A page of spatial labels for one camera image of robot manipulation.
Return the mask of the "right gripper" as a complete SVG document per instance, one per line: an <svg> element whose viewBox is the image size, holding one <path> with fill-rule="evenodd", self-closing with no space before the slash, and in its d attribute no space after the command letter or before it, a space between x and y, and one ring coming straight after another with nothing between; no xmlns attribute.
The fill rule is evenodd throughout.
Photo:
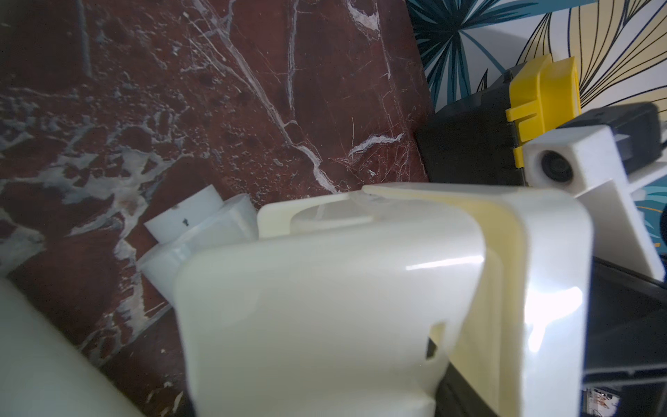
<svg viewBox="0 0 667 417"><path fill-rule="evenodd" d="M666 414L666 283L594 259L580 413Z"/></svg>

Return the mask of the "white wrap dispenser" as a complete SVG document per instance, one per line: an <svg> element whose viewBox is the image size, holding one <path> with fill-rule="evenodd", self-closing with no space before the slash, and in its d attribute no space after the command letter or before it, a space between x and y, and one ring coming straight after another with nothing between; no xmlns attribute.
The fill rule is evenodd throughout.
<svg viewBox="0 0 667 417"><path fill-rule="evenodd" d="M391 183L265 206L175 281L199 416L578 414L592 219L557 189Z"/></svg>

